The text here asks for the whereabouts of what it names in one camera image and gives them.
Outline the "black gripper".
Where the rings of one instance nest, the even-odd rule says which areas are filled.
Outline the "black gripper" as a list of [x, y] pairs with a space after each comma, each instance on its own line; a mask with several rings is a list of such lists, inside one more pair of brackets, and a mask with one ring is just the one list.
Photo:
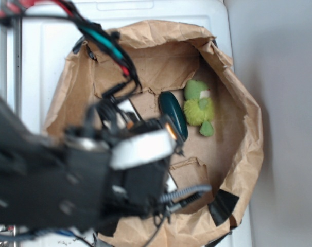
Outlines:
[[141, 118], [131, 100], [91, 105], [64, 132], [67, 218], [146, 217], [167, 203], [171, 156], [183, 139], [172, 118]]

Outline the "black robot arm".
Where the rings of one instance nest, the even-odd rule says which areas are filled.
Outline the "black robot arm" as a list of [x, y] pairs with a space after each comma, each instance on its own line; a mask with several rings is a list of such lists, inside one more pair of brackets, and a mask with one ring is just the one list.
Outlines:
[[158, 214], [183, 139], [166, 115], [130, 118], [102, 99], [59, 142], [32, 134], [0, 98], [0, 224], [86, 231]]

